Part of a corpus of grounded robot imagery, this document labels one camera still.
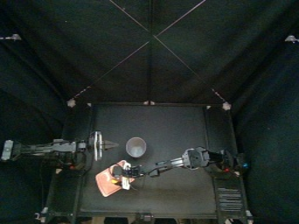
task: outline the black fabric wall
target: black fabric wall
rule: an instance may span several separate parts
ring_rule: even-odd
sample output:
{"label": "black fabric wall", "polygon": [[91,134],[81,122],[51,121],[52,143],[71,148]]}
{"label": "black fabric wall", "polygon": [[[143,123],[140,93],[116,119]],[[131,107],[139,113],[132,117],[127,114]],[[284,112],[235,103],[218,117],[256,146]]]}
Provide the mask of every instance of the black fabric wall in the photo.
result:
{"label": "black fabric wall", "polygon": [[[0,12],[0,32],[16,33],[12,27]],[[32,49],[19,44],[0,42],[0,151],[7,139],[43,144],[60,138],[67,114],[56,83]],[[41,211],[41,189],[47,196],[49,175],[39,159],[0,163],[0,223],[33,223],[33,213]]]}
{"label": "black fabric wall", "polygon": [[236,101],[238,144],[251,163],[247,197],[258,223],[299,221],[298,53],[294,44],[275,49]]}
{"label": "black fabric wall", "polygon": [[[147,5],[140,10],[137,1],[117,2],[143,24],[148,22]],[[251,162],[248,205],[259,223],[298,223],[299,44],[284,42],[286,35],[299,36],[298,2],[223,2],[207,1],[162,40],[232,102],[238,145]],[[0,145],[5,139],[39,144],[60,137],[65,101],[147,40],[147,34],[139,35],[140,27],[132,28],[132,21],[108,1],[84,1],[72,7],[68,1],[52,3],[45,3],[52,8],[43,8],[40,1],[7,1],[9,7],[0,9],[0,36],[24,35],[23,42],[0,42]],[[160,31],[198,3],[159,2],[162,21],[159,17],[155,21],[162,27],[155,29]],[[95,23],[99,10],[108,18],[103,24]],[[129,31],[137,41],[131,41]],[[153,99],[219,102],[170,52],[156,46],[162,49],[153,52]],[[83,95],[85,102],[145,100],[147,52],[136,56]],[[0,223],[25,223],[28,219],[32,223],[33,213],[41,209],[40,162],[0,164]]]}

